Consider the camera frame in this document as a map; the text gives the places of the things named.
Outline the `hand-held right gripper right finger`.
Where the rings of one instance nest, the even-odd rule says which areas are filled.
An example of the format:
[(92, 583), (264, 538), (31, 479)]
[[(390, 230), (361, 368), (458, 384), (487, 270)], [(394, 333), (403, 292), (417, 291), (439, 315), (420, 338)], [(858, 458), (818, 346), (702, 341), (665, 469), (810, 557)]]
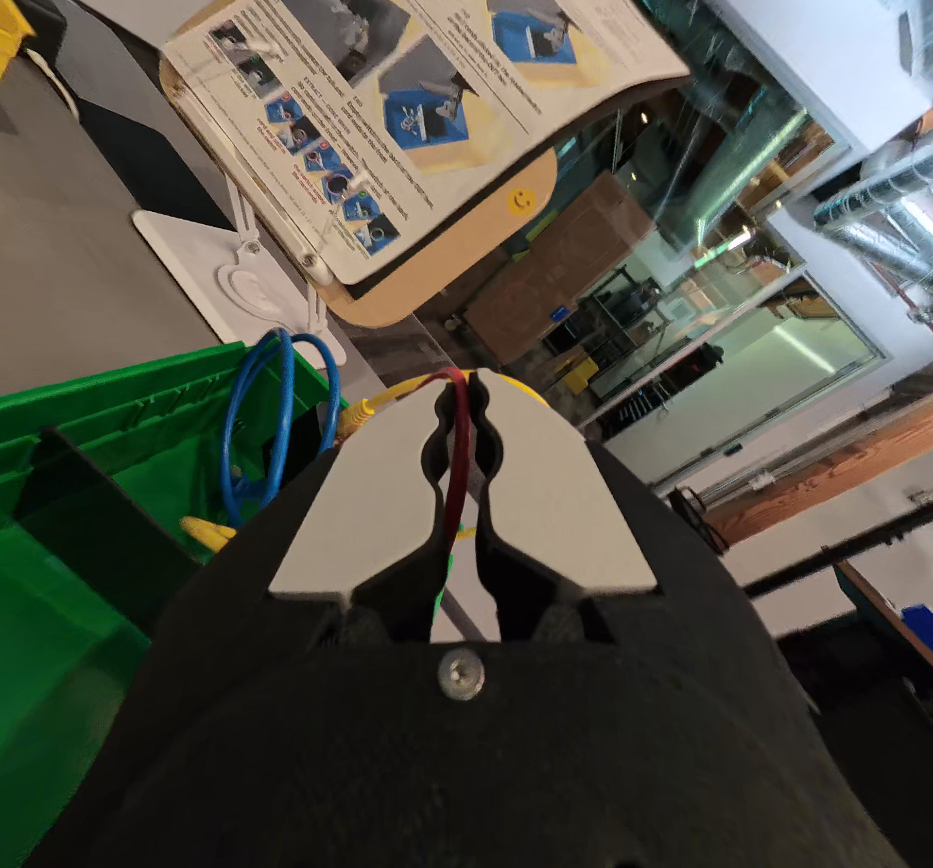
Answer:
[(490, 369), (469, 377), (484, 476), (475, 555), (502, 641), (529, 641), (554, 605), (644, 596), (658, 581), (587, 442)]

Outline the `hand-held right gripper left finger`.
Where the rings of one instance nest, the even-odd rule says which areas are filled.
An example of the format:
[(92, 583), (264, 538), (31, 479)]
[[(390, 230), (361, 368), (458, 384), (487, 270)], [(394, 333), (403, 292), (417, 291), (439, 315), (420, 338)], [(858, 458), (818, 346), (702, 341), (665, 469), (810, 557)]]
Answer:
[(456, 414), (431, 380), (346, 440), (268, 591), (286, 601), (376, 612), (394, 641), (428, 641), (451, 536), (441, 480)]

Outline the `metal storage shelf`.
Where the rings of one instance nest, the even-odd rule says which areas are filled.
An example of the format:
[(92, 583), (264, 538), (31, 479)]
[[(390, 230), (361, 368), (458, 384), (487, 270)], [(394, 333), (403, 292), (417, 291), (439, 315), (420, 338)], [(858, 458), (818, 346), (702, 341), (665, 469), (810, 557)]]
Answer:
[(582, 299), (587, 319), (583, 339), (589, 358), (604, 372), (627, 360), (653, 338), (662, 338), (670, 317), (660, 308), (662, 290), (655, 279), (638, 280), (621, 265)]

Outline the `cardboard box with blue label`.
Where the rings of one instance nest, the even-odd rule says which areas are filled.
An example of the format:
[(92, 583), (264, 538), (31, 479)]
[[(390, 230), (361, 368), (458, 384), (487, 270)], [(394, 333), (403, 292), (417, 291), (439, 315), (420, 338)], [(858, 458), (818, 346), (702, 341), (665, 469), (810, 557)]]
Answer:
[(577, 308), (582, 268), (528, 255), (501, 269), (466, 309), (476, 338), (500, 364), (517, 361)]

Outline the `wooden ceiling beam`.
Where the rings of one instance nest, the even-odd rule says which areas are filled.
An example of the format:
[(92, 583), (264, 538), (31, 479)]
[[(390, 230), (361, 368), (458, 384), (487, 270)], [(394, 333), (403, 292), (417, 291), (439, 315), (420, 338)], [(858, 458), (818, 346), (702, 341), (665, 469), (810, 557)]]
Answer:
[(822, 455), (762, 489), (706, 512), (726, 545), (744, 540), (879, 478), (932, 449), (931, 403)]

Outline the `black pole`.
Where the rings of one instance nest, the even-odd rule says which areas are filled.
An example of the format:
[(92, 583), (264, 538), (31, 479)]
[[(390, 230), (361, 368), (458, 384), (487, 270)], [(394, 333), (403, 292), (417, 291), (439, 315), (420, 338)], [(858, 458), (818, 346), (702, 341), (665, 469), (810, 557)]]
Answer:
[(927, 501), (916, 509), (905, 512), (884, 524), (869, 528), (836, 545), (823, 546), (806, 559), (801, 559), (786, 568), (750, 582), (743, 587), (743, 592), (749, 598), (770, 594), (815, 573), (834, 568), (876, 547), (892, 546), (931, 523), (932, 502)]

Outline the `brown cardboard box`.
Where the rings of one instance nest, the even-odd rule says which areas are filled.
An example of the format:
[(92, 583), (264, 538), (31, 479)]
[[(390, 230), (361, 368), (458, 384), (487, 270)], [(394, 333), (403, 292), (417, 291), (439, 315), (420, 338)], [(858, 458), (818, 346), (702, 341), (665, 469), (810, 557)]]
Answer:
[(530, 280), (583, 292), (656, 230), (628, 189), (605, 170), (532, 243)]

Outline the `white stand base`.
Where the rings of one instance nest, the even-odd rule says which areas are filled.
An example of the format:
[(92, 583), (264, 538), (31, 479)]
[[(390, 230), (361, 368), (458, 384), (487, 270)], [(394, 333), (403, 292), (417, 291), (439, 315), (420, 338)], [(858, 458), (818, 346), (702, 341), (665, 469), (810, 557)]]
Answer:
[(342, 367), (346, 352), (329, 329), (326, 307), (309, 299), (261, 242), (252, 207), (227, 178), (234, 229), (147, 210), (132, 216), (135, 228), (224, 344), (258, 343), (270, 329), (311, 333)]

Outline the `wooden work table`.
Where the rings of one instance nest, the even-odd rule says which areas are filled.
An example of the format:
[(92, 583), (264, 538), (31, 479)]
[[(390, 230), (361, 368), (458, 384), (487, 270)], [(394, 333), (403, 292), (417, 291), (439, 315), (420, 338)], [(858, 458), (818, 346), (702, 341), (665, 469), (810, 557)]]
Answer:
[(902, 645), (932, 667), (932, 651), (913, 629), (910, 629), (898, 611), (848, 560), (834, 567), (837, 583), (856, 610), (884, 637)]

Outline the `green plastic bin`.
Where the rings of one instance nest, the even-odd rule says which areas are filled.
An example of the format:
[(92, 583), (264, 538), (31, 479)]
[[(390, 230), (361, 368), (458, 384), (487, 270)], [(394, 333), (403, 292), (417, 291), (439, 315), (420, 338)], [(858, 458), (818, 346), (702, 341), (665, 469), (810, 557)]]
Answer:
[(86, 776), (164, 604), (232, 531), (240, 343), (2, 398), (2, 866)]

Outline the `printed instruction sheet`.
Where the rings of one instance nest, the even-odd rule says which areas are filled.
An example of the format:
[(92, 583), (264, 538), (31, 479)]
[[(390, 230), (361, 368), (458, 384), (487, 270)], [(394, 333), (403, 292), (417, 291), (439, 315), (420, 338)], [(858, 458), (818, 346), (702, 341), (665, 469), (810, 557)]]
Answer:
[(691, 78), (632, 0), (216, 0), (161, 59), (305, 275), (352, 293), (571, 129)]

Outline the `small black box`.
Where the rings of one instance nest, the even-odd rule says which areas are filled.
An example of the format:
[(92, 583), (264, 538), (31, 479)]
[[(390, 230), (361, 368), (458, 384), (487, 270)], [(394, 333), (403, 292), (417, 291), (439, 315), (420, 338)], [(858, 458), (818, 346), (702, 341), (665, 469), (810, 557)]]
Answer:
[(55, 68), (66, 31), (63, 14), (52, 0), (15, 0), (15, 2), (35, 31), (32, 38), (25, 40), (18, 55), (26, 58), (28, 52), (36, 53), (49, 66)]

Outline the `yellow plastic bin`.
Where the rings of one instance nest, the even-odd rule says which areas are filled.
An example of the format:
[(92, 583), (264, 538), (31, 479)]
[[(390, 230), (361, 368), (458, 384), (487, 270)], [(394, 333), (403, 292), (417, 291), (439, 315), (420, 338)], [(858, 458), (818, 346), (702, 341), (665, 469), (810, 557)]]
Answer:
[(15, 0), (1, 0), (0, 32), (0, 75), (3, 78), (10, 63), (17, 58), (25, 40), (35, 35)]

